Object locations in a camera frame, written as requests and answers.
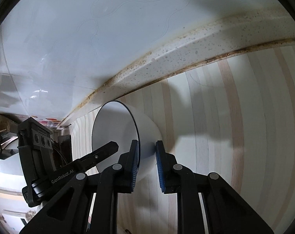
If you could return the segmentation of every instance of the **white bowl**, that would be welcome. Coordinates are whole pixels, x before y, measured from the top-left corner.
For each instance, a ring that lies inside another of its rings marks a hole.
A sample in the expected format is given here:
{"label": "white bowl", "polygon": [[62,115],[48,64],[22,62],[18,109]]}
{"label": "white bowl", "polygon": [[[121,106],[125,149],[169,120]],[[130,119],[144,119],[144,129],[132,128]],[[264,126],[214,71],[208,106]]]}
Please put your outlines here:
{"label": "white bowl", "polygon": [[161,140],[155,123],[132,106],[119,101],[110,101],[99,110],[92,130],[92,150],[114,141],[118,152],[97,164],[102,172],[106,167],[118,162],[119,156],[129,152],[132,140],[139,141],[139,170],[136,180],[143,179],[156,164],[155,143]]}

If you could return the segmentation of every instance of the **black bracket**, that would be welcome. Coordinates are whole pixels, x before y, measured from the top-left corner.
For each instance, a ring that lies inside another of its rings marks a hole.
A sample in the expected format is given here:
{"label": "black bracket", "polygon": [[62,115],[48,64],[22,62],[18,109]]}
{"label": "black bracket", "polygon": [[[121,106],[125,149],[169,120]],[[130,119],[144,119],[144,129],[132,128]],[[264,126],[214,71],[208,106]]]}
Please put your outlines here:
{"label": "black bracket", "polygon": [[[139,162],[138,141],[102,173],[78,173],[21,230],[21,234],[117,233],[118,193],[133,192]],[[96,194],[90,229],[92,196]]]}
{"label": "black bracket", "polygon": [[177,164],[156,143],[159,184],[163,193],[177,193],[178,234],[205,234],[198,193],[202,194],[209,234],[274,234],[266,222],[217,173],[193,173]]}
{"label": "black bracket", "polygon": [[19,154],[26,187],[22,194],[29,207],[50,200],[77,173],[85,172],[118,151],[115,142],[55,170],[50,130],[29,118],[18,125]]}

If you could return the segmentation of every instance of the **cable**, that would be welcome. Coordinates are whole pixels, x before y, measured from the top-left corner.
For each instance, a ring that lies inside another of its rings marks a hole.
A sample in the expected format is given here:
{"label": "cable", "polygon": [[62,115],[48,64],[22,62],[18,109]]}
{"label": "cable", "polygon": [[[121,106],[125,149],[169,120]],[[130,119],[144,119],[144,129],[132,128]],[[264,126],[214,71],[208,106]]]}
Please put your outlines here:
{"label": "cable", "polygon": [[63,156],[63,154],[56,148],[56,146],[52,145],[52,149],[55,150],[63,159],[63,161],[65,162],[65,164],[67,164],[66,158]]}

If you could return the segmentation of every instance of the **wooden surface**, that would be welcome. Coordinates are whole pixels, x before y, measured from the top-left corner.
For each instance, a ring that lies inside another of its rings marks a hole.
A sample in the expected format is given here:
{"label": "wooden surface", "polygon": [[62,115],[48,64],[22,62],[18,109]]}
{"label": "wooden surface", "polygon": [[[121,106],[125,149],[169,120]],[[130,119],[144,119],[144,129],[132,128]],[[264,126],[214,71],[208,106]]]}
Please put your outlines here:
{"label": "wooden surface", "polygon": [[[295,46],[228,58],[120,100],[156,123],[178,163],[218,172],[275,233],[294,219]],[[96,114],[72,124],[73,159],[91,152]],[[176,196],[161,193],[156,168],[119,196],[118,210],[118,224],[133,234],[176,233]]]}
{"label": "wooden surface", "polygon": [[17,133],[17,124],[9,118],[0,114],[0,131],[1,130]]}

